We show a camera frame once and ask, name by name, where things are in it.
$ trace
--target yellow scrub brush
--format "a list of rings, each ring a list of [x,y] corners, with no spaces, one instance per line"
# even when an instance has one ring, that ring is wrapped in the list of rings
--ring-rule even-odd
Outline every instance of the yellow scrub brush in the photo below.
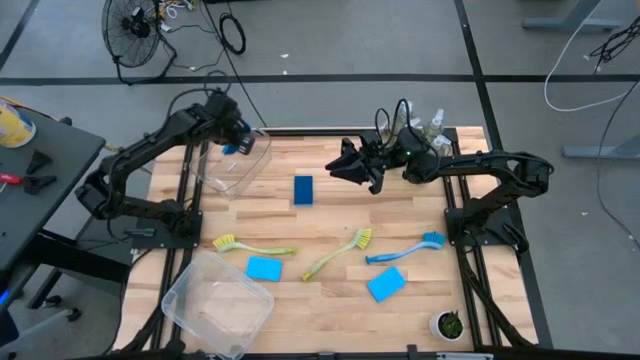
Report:
[[[341,247],[340,249],[335,250],[332,253],[329,253],[329,254],[325,255],[325,257],[320,259],[320,261],[318,261],[315,264],[313,264],[311,269],[306,274],[302,275],[302,280],[303,281],[309,280],[310,277],[312,277],[313,275],[315,275],[315,273],[320,271],[320,269],[324,266],[324,264],[326,264],[334,256],[336,256],[336,255],[338,255],[340,253],[343,253],[345,251],[349,251],[349,250],[353,249],[354,247],[356,247],[356,245],[360,249],[366,248],[367,245],[369,245],[369,241],[371,240],[372,232],[373,231],[371,229],[359,229],[358,232],[356,233],[356,235],[353,237],[353,240],[351,240],[350,243],[348,243],[347,245]]]
[[[285,255],[285,254],[296,253],[296,248],[271,248],[271,249],[254,248],[253,246],[236,242],[236,237],[233,236],[233,234],[225,234],[220,236],[219,238],[213,241],[213,246],[215,246],[216,249],[218,249],[218,252],[227,252],[233,249],[245,249],[245,250],[253,251],[259,254],[267,254],[267,255]]]

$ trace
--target red tool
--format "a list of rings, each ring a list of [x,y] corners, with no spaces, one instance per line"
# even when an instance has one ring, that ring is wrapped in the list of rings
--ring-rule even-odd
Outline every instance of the red tool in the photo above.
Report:
[[[0,192],[2,192],[5,186],[7,186],[7,184],[10,184],[10,185],[22,184],[22,178],[18,175],[0,173],[0,183],[4,183],[4,185],[0,187]]]

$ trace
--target blue sponge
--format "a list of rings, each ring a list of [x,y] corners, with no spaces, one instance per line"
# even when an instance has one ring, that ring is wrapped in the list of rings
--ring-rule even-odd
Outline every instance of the blue sponge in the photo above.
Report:
[[[378,275],[377,278],[369,281],[367,286],[376,301],[383,302],[406,284],[407,281],[402,277],[398,268],[393,266]]]
[[[293,178],[293,205],[313,205],[313,176],[296,176]]]
[[[251,256],[247,264],[246,275],[250,278],[280,281],[282,273],[282,261],[278,259],[268,259],[259,256]]]

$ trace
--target white cable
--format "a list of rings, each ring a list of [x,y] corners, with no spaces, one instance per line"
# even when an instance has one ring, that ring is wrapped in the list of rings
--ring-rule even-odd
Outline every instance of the white cable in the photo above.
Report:
[[[584,20],[582,20],[582,23],[580,23],[580,26],[578,26],[578,28],[573,33],[573,35],[571,35],[571,37],[569,38],[569,41],[567,42],[567,45],[565,45],[564,49],[562,49],[562,52],[560,53],[560,56],[558,57],[558,61],[556,61],[556,64],[553,66],[553,69],[551,69],[551,72],[549,73],[549,75],[547,75],[547,78],[544,80],[544,100],[547,102],[547,105],[549,105],[549,107],[552,108],[555,111],[574,112],[574,111],[580,111],[580,110],[588,109],[588,108],[591,108],[591,107],[594,107],[594,106],[604,105],[604,104],[610,103],[612,101],[616,101],[616,100],[624,97],[625,95],[627,95],[627,93],[630,93],[630,92],[634,91],[638,87],[638,85],[640,85],[640,83],[638,83],[631,90],[629,90],[627,92],[624,92],[624,93],[622,93],[622,94],[620,94],[620,95],[618,95],[616,97],[613,97],[611,99],[598,101],[596,103],[588,104],[588,105],[584,105],[584,106],[579,106],[577,108],[563,109],[563,108],[559,108],[559,107],[553,106],[553,104],[551,104],[551,102],[549,101],[549,96],[547,95],[547,87],[549,86],[549,79],[551,78],[551,75],[553,75],[553,73],[558,68],[558,65],[560,65],[560,61],[562,61],[562,58],[564,57],[564,53],[567,52],[567,49],[569,48],[569,45],[571,45],[571,42],[573,41],[573,38],[575,38],[576,35],[578,35],[578,32],[580,32],[580,29],[582,29],[582,27],[587,22],[587,20],[589,20],[589,18],[593,15],[593,13],[595,13],[596,10],[598,10],[598,7],[600,7],[600,4],[602,4],[603,2],[604,1],[601,1],[600,3],[598,3],[598,5],[596,5],[596,7],[593,8],[593,10],[591,10],[589,15],[587,15],[587,17],[585,17]]]
[[[172,19],[176,19],[178,17],[178,10],[176,10],[176,8],[181,9],[184,8],[185,6],[182,4],[178,4],[175,2],[172,2],[168,5],[165,6],[164,8],[164,12],[165,14],[172,18]]]

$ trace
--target electric fan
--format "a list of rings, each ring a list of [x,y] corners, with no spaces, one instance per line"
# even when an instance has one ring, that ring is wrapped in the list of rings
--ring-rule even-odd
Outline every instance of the electric fan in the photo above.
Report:
[[[106,0],[102,11],[102,37],[116,64],[118,79],[133,85],[153,82],[166,75],[177,57],[176,50],[159,32],[160,16],[158,0]],[[146,64],[162,41],[172,55],[162,73],[141,81],[125,81],[120,66],[135,68]]]

